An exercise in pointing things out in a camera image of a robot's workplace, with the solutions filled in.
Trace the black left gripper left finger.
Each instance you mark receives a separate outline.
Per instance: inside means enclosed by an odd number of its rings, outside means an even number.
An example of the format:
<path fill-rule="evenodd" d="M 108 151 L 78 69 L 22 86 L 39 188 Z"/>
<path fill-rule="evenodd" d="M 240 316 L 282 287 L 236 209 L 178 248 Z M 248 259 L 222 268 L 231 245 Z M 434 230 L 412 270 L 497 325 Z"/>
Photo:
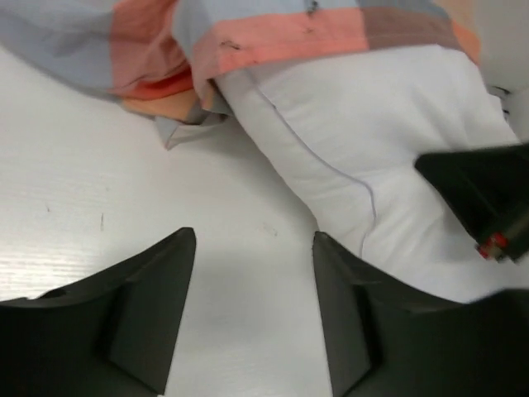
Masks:
<path fill-rule="evenodd" d="M 162 395 L 195 251 L 183 227 L 85 279 L 2 302 L 2 395 Z"/>

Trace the orange grey checked pillowcase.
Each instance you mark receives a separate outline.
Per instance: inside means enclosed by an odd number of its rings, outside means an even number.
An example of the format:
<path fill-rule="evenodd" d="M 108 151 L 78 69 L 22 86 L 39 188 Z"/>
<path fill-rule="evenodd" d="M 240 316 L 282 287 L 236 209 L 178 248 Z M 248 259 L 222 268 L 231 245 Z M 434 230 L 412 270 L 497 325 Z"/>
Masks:
<path fill-rule="evenodd" d="M 413 45 L 480 56 L 470 1 L 4 1 L 1 42 L 164 119 L 169 147 L 230 115 L 214 81 L 234 70 Z"/>

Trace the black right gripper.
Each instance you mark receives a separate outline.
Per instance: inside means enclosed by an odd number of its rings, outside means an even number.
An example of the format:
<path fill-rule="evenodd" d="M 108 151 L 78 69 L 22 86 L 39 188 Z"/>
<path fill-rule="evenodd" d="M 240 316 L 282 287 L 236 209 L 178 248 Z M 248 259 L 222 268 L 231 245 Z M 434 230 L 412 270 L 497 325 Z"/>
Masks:
<path fill-rule="evenodd" d="M 528 253 L 528 144 L 420 155 L 415 169 L 438 192 L 487 260 Z"/>

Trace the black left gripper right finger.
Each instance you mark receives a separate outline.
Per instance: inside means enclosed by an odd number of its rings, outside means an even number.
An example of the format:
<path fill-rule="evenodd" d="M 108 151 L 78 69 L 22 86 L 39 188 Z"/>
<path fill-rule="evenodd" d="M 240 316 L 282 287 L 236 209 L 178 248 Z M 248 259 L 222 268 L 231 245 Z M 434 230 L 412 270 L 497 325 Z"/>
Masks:
<path fill-rule="evenodd" d="M 335 396 L 525 396 L 528 293 L 468 304 L 426 294 L 332 237 L 312 244 Z"/>

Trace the white pillow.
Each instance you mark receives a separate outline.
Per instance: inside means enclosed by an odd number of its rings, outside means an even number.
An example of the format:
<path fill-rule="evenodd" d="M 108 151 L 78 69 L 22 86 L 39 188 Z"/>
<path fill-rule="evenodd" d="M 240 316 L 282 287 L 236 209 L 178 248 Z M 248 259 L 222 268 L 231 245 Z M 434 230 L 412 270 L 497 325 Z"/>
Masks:
<path fill-rule="evenodd" d="M 482 259 L 413 166 L 422 153 L 518 141 L 462 52 L 374 50 L 252 66 L 216 83 L 319 228 L 362 260 L 456 302 L 527 287 L 527 263 Z"/>

